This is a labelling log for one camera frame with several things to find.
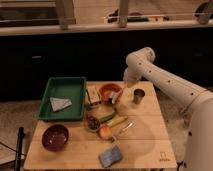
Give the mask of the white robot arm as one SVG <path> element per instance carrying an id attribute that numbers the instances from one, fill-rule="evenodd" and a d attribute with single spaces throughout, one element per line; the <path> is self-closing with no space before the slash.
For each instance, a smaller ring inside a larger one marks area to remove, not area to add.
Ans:
<path id="1" fill-rule="evenodd" d="M 183 171 L 213 171 L 213 92 L 153 64 L 155 52 L 145 47 L 126 57 L 123 80 L 128 87 L 142 77 L 192 114 Z"/>

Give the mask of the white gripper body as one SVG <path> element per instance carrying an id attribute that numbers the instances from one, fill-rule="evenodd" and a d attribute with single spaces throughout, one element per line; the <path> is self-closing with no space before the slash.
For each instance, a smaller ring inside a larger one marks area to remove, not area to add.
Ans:
<path id="1" fill-rule="evenodd" d="M 126 70 L 124 72 L 123 81 L 126 87 L 132 87 L 140 81 L 140 77 L 137 74 Z"/>

